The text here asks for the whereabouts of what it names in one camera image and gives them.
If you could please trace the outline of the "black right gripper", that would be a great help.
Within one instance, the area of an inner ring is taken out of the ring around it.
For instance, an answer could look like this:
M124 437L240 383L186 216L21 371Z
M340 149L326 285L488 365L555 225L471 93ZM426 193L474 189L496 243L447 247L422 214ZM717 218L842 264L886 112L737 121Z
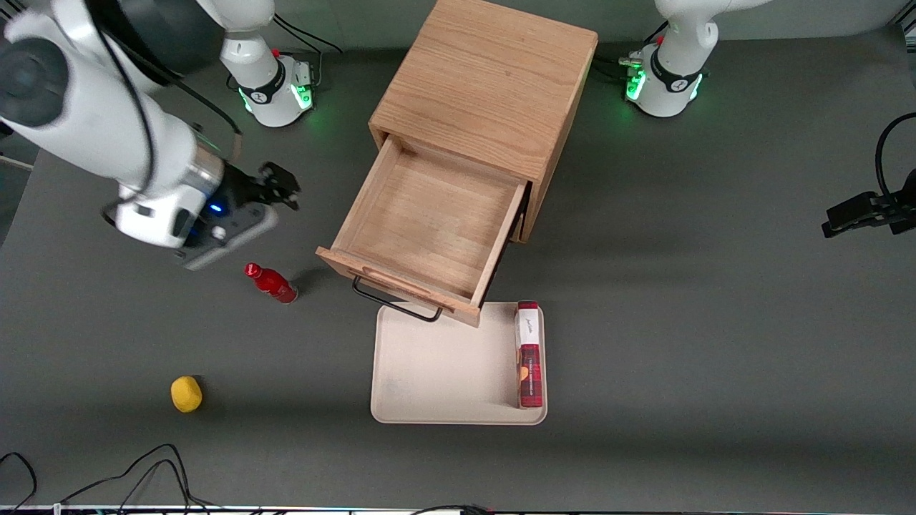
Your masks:
M210 196L210 215L224 218L246 205L265 203L284 203L291 210L300 209L301 186L292 172L275 162L263 163L258 171L263 179L264 195L255 177L237 167L226 167L219 186Z

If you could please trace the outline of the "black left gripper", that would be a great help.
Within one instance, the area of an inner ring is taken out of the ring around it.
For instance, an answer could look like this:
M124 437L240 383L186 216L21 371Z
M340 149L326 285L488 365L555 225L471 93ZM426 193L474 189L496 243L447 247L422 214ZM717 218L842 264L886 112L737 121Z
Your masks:
M890 192L883 170L876 170L879 193L862 192L827 210L822 234L830 239L867 226L887 226L899 235L915 228L915 169L907 173L902 189Z

